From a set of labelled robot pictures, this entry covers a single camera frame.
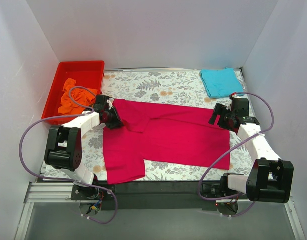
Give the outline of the red plastic bin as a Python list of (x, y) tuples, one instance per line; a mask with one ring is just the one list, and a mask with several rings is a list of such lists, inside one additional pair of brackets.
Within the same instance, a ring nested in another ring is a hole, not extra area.
[(75, 104), (69, 97), (73, 87), (85, 87), (98, 95), (102, 90), (105, 62), (98, 61), (67, 61), (58, 65), (42, 119), (66, 116), (65, 118), (51, 119), (51, 125), (63, 125), (73, 120), (68, 115), (81, 114), (83, 107)]

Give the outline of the aluminium frame rail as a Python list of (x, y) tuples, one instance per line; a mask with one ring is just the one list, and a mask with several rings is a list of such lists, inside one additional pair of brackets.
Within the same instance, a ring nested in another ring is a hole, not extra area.
[(304, 240), (294, 203), (252, 205), (243, 196), (215, 200), (216, 210), (119, 210), (106, 194), (99, 213), (94, 199), (72, 183), (31, 183), (18, 240)]

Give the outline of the floral patterned table mat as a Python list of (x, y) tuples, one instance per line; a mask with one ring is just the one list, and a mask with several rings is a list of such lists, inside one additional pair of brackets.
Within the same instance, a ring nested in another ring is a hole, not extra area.
[[(228, 105), (229, 98), (209, 98), (198, 70), (107, 72), (102, 92), (115, 99), (213, 109)], [(82, 138), (82, 161), (101, 181), (107, 180), (103, 155), (104, 125)], [(146, 160), (142, 181), (198, 181), (205, 167)]]

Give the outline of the folded cyan t shirt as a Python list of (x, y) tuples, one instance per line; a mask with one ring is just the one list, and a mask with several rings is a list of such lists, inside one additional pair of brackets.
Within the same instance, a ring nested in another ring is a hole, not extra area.
[(233, 68), (203, 69), (200, 71), (200, 76), (207, 95), (211, 99), (226, 98), (233, 93), (244, 92), (243, 85)]

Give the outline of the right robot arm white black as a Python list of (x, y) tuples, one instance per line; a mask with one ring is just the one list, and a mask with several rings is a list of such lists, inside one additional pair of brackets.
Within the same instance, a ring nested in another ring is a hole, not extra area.
[(232, 131), (244, 142), (253, 161), (248, 176), (226, 173), (220, 180), (220, 194), (231, 199), (244, 194), (252, 202), (285, 204), (289, 201), (294, 165), (282, 160), (271, 148), (256, 117), (250, 116), (249, 100), (233, 98), (229, 106), (216, 104), (211, 125)]

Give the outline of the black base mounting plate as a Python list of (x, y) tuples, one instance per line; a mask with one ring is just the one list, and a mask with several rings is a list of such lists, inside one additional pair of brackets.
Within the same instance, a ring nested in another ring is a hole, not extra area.
[[(215, 198), (234, 195), (225, 190), (219, 180), (204, 181), (198, 190), (198, 181), (132, 181), (99, 185), (111, 190), (117, 197), (119, 210), (202, 209), (215, 211)], [(198, 193), (211, 201), (203, 200)]]

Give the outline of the orange t shirt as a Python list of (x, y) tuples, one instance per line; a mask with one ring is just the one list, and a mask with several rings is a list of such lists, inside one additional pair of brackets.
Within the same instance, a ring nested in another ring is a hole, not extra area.
[(77, 81), (68, 78), (63, 86), (63, 95), (60, 100), (60, 107), (58, 108), (58, 113), (62, 116), (68, 115), (78, 115), (83, 113), (84, 107), (74, 103), (71, 97), (79, 104), (84, 106), (90, 106), (96, 102), (96, 95), (98, 93), (97, 89), (89, 88), (88, 90), (82, 88), (75, 88)]

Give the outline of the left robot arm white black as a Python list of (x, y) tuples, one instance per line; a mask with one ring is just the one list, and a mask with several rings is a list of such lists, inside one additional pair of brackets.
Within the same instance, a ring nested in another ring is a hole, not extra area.
[(83, 164), (83, 136), (101, 124), (110, 130), (124, 126), (113, 102), (114, 99), (109, 96), (97, 95), (94, 112), (85, 111), (82, 116), (63, 125), (53, 125), (49, 129), (45, 163), (61, 170), (76, 185), (82, 186), (82, 193), (89, 200), (99, 196), (100, 188), (96, 185), (96, 176)]

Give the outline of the magenta t shirt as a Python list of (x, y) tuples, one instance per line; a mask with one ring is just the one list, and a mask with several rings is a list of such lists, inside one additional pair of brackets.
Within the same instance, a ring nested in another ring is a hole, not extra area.
[(210, 167), (230, 149), (230, 132), (209, 124), (213, 110), (115, 99), (123, 127), (104, 128), (109, 184), (145, 177), (145, 161)]

